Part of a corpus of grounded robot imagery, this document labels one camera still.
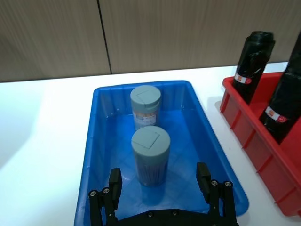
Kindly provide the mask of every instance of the container label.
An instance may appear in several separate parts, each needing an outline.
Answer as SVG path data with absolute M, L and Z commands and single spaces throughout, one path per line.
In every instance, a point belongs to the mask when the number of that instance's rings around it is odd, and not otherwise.
M 286 122 L 287 118 L 275 112 L 270 106 L 267 107 L 265 113 L 275 121 Z
M 252 79 L 249 79 L 249 78 L 246 78 L 246 77 L 243 77 L 239 74 L 235 74 L 234 76 L 234 79 L 240 83 L 243 83 L 243 84 L 250 84 L 252 82 Z
M 156 114 L 146 115 L 134 112 L 134 120 L 139 126 L 153 126 L 156 124 Z

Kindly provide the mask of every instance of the red and white label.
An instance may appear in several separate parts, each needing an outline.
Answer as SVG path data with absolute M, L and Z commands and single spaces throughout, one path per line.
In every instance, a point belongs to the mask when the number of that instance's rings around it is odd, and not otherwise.
M 270 106 L 267 107 L 265 113 L 275 121 L 286 122 L 287 118 L 275 112 Z
M 241 76 L 239 74 L 235 74 L 234 79 L 236 81 L 240 82 L 240 83 L 243 83 L 243 84 L 250 84 L 252 82 L 252 79 L 243 77 L 243 76 Z

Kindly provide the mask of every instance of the blue plastic bin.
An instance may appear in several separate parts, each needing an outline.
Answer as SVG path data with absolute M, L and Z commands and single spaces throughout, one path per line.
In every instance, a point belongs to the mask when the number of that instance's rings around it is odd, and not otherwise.
M 171 138 L 166 182 L 158 187 L 144 187 L 138 182 L 131 149 L 135 127 L 130 93 L 143 84 L 155 86 L 161 91 L 159 125 Z M 107 186 L 114 167 L 121 168 L 123 180 L 116 211 L 118 219 L 158 209 L 207 212 L 208 204 L 196 180 L 198 161 L 208 165 L 212 178 L 233 182 L 236 213 L 245 213 L 249 206 L 246 194 L 189 82 L 160 81 L 96 89 L 74 225 L 90 226 L 88 193 Z

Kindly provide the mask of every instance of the wooden wall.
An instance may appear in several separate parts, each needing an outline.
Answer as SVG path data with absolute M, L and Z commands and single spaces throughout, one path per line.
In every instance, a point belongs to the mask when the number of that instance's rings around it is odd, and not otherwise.
M 235 65 L 254 30 L 273 32 L 271 61 L 286 61 L 300 9 L 300 0 L 0 0 L 0 81 Z

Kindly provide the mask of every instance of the red plastic crate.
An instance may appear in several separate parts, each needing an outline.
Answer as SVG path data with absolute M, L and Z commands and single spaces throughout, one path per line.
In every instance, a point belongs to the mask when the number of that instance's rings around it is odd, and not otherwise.
M 233 88 L 233 77 L 224 79 L 221 112 L 281 211 L 301 216 L 301 119 L 280 145 L 259 121 L 281 75 L 263 74 L 250 105 Z

